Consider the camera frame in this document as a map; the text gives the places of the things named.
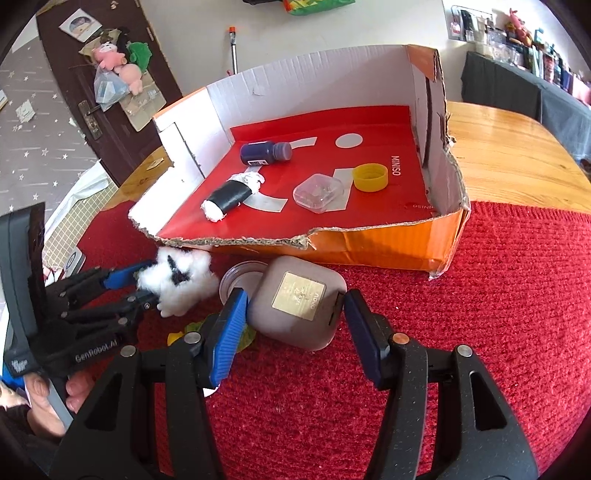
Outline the person's left hand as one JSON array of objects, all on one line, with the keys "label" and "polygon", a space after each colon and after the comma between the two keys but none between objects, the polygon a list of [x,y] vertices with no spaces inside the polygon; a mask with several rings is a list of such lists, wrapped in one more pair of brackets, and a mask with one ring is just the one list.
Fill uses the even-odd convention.
[{"label": "person's left hand", "polygon": [[[59,419],[49,402],[49,386],[47,381],[38,374],[30,373],[24,377],[24,382],[30,402],[27,421],[32,431],[37,436],[44,438],[63,437],[66,433],[66,426]],[[94,380],[89,372],[76,372],[66,382],[67,408],[71,412],[77,413],[93,386]]]}]

